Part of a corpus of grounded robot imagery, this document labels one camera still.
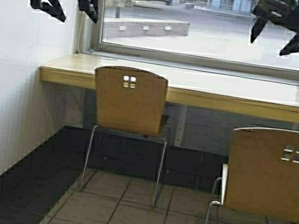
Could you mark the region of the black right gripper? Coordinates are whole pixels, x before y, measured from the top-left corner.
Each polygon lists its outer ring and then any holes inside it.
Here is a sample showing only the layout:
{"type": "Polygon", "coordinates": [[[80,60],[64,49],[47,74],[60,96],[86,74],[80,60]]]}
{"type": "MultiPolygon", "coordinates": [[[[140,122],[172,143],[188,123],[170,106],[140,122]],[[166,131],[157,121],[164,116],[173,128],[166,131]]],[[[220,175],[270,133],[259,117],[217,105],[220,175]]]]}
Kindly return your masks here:
{"type": "Polygon", "coordinates": [[[267,23],[272,23],[296,33],[279,55],[299,52],[299,0],[257,0],[252,14],[256,20],[251,28],[250,43],[255,42],[267,23]]]}

